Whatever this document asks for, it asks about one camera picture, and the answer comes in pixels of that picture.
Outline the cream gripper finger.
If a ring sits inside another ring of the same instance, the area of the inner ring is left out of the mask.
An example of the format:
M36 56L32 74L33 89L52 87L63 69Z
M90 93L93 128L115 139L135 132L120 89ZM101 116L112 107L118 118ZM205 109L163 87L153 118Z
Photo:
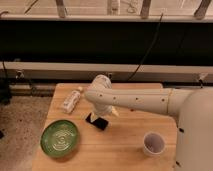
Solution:
M111 113L112 113L113 116L116 116L116 117L119 116L119 113L117 112L117 110L115 109L115 107L112 107Z

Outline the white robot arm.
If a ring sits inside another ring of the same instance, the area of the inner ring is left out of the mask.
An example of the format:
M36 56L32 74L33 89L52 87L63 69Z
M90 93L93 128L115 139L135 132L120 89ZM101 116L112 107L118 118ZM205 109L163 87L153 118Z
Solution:
M112 106L178 117L174 171L213 171L213 88L113 89L97 75L84 92L96 116Z

